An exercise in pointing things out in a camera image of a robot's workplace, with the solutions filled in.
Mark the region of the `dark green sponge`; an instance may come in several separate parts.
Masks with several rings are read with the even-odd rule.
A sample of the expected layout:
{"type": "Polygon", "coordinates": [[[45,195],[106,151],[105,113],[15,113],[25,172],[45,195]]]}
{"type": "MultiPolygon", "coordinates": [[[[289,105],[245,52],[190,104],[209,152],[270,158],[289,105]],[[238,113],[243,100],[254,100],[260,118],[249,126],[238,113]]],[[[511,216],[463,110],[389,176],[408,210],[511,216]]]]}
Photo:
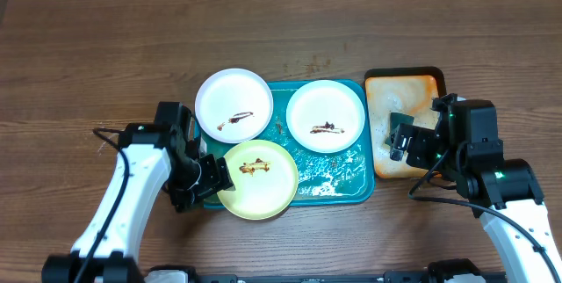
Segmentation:
{"type": "Polygon", "coordinates": [[[398,129],[400,124],[407,124],[412,125],[414,123],[414,117],[400,113],[400,112],[391,112],[390,113],[390,131],[389,135],[385,138],[385,145],[391,146],[392,145],[392,135],[398,129]]]}

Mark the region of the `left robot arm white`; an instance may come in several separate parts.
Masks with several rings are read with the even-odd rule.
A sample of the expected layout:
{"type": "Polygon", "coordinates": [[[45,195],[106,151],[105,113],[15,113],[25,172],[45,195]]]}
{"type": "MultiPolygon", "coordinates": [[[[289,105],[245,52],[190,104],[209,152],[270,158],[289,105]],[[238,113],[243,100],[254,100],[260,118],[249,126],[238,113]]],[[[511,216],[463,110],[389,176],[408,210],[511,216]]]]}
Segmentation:
{"type": "Polygon", "coordinates": [[[157,195],[165,192],[177,212],[199,207],[217,192],[234,189],[224,158],[204,155],[191,138],[193,116],[179,102],[158,104],[151,123],[93,133],[116,149],[112,180],[89,226],[68,255],[51,255],[44,282],[194,282],[193,269],[160,265],[148,274],[138,266],[141,239],[157,195]]]}

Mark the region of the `yellow plate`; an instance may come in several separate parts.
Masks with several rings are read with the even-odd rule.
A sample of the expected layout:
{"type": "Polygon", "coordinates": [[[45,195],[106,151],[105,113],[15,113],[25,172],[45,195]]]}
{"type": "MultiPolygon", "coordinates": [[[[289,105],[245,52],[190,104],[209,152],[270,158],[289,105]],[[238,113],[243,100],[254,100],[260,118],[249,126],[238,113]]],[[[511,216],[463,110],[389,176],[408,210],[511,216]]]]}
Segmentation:
{"type": "Polygon", "coordinates": [[[272,141],[245,141],[224,158],[234,183],[232,191],[220,191],[221,204],[247,220],[269,219],[284,211],[296,195],[299,171],[292,156],[272,141]]]}

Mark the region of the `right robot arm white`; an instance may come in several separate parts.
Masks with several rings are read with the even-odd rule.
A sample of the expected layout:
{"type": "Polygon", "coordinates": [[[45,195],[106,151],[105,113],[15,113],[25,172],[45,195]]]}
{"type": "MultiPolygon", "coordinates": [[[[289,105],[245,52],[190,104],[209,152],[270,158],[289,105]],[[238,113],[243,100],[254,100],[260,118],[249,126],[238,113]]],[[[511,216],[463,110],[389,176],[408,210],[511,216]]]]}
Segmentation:
{"type": "Polygon", "coordinates": [[[507,160],[497,112],[489,100],[436,98],[432,129],[408,123],[390,133],[390,157],[424,169],[422,183],[440,175],[469,207],[490,237],[509,282],[559,282],[561,256],[553,238],[544,193],[530,165],[507,160]]]}

